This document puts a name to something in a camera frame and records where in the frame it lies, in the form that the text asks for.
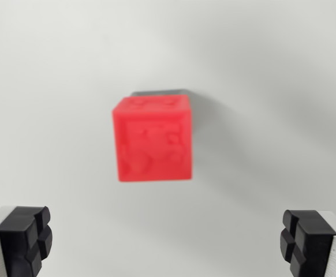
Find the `cube top face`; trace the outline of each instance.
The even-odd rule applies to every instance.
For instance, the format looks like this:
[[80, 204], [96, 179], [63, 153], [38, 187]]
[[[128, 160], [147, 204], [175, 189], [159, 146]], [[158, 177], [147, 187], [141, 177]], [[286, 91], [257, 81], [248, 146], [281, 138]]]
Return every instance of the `cube top face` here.
[[187, 95], [124, 98], [113, 119], [120, 181], [191, 179]]
[[190, 110], [187, 95], [154, 95], [125, 97], [114, 109], [116, 113], [162, 113]]

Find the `embossed pattern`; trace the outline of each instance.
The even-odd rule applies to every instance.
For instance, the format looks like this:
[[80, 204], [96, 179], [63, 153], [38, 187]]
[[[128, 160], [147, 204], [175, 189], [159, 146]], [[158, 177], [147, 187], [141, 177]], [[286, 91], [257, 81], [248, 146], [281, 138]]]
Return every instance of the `embossed pattern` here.
[[187, 95], [124, 98], [113, 117], [120, 181], [191, 178]]

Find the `red cube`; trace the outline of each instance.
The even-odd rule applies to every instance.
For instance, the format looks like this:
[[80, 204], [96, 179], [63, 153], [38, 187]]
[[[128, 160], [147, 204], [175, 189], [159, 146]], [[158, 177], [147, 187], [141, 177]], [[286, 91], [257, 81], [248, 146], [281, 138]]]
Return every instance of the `red cube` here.
[[113, 120], [120, 181], [191, 179], [187, 95], [123, 98]]

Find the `white background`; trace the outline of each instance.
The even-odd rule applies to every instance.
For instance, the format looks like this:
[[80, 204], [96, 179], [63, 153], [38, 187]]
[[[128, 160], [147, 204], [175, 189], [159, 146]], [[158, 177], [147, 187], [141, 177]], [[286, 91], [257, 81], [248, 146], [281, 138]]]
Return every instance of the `white background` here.
[[[111, 110], [190, 89], [192, 181], [119, 183]], [[336, 213], [336, 1], [0, 0], [0, 206], [41, 277], [291, 276], [285, 209]]]

